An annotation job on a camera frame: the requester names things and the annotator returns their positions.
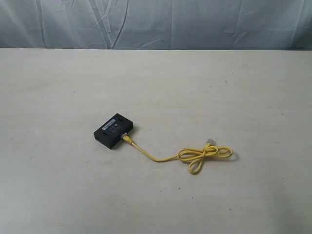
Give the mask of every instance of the table surface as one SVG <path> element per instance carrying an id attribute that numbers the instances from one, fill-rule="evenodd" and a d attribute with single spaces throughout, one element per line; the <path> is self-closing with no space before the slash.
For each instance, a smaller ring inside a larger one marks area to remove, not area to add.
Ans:
<path id="1" fill-rule="evenodd" d="M 0 49 L 0 233 L 311 233 L 312 52 Z M 93 132 L 115 113 L 158 158 Z"/>

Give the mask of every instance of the gray fabric backdrop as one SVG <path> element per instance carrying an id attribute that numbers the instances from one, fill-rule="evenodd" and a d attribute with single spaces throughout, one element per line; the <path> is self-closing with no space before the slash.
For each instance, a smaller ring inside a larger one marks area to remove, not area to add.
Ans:
<path id="1" fill-rule="evenodd" d="M 312 49 L 312 0 L 0 0 L 0 47 Z"/>

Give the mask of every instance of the white table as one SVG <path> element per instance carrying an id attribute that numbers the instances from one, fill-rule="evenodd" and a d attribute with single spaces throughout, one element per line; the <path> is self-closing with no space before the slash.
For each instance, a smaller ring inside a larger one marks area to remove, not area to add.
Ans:
<path id="1" fill-rule="evenodd" d="M 311 233 L 312 52 L 0 49 L 0 233 Z M 232 147 L 191 175 L 152 155 Z"/>

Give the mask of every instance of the yellow cable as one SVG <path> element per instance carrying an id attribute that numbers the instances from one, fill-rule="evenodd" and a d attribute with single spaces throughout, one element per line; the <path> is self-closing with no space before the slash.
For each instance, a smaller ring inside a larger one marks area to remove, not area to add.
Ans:
<path id="1" fill-rule="evenodd" d="M 164 159 L 157 159 L 147 152 L 145 152 L 142 148 L 140 148 L 138 145 L 136 145 L 133 140 L 128 136 L 124 135 L 122 136 L 122 139 L 127 142 L 128 144 L 136 147 L 138 150 L 140 150 L 143 154 L 145 154 L 147 157 L 149 157 L 151 160 L 155 162 L 167 162 L 174 159 L 179 159 L 182 162 L 189 163 L 189 172 L 191 174 L 197 174 L 200 172 L 201 168 L 203 167 L 204 160 L 206 158 L 227 158 L 230 157 L 233 154 L 233 150 L 229 147 L 224 146 L 213 146 L 210 142 L 207 142 L 205 144 L 204 149 L 193 149 L 193 148 L 184 148 L 179 151 L 179 153 L 176 156 L 164 158 Z"/>

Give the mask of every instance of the label sticker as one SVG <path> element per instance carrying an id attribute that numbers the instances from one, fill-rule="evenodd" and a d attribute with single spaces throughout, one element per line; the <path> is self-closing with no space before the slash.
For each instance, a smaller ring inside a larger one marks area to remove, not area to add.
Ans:
<path id="1" fill-rule="evenodd" d="M 105 124 L 102 129 L 105 131 L 106 129 L 109 128 L 109 126 L 111 126 L 113 123 L 115 123 L 115 119 L 113 118 L 111 121 L 109 121 L 107 124 Z"/>

